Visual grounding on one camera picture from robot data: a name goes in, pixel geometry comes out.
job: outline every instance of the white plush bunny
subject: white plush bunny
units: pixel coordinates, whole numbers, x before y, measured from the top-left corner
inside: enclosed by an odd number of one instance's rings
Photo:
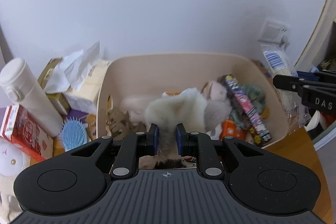
[[[14,220],[22,212],[14,195],[13,183],[29,163],[27,155],[0,137],[0,217],[7,222]]]
[[[144,118],[149,129],[156,124],[160,129],[157,154],[139,159],[139,168],[153,169],[156,163],[181,159],[177,151],[175,127],[182,123],[187,132],[206,133],[214,130],[225,121],[232,110],[226,98],[226,89],[222,89],[218,98],[221,101],[207,100],[196,89],[186,89],[179,95],[162,95],[162,98],[151,102],[145,110]],[[184,167],[195,164],[181,162]]]

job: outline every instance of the red box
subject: red box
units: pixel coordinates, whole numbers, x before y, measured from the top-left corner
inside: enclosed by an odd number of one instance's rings
[[[21,105],[7,107],[2,121],[1,136],[36,161],[53,156],[53,139]]]

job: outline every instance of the tissue box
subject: tissue box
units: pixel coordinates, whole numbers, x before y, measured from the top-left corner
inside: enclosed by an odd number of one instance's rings
[[[100,60],[93,66],[79,91],[69,88],[63,93],[71,108],[85,113],[96,114],[100,87],[111,61]]]
[[[42,89],[45,88],[45,85],[47,84],[51,73],[53,72],[56,65],[61,61],[61,58],[51,59],[46,65],[39,78],[37,79],[37,82],[40,84]],[[62,93],[47,94],[47,97],[60,114],[68,115],[70,105]]]
[[[53,156],[53,139],[21,105],[6,108],[1,136],[37,162]]]

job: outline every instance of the beige plastic bin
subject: beige plastic bin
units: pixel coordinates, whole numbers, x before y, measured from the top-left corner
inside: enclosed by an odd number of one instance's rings
[[[228,73],[233,74],[240,84],[254,84],[264,90],[270,109],[270,116],[265,120],[272,135],[269,145],[283,139],[288,132],[285,113],[276,91],[259,68],[245,57],[214,53],[142,55],[112,62],[98,98],[97,137],[106,135],[106,102],[109,96],[113,99],[113,106],[119,107],[122,100],[129,96],[161,96],[165,91],[194,87],[201,90],[206,82]]]

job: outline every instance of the hair brush bristles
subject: hair brush bristles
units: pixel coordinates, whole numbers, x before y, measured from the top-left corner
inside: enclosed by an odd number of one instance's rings
[[[69,151],[88,142],[85,127],[79,120],[69,119],[65,121],[60,136],[65,151]]]

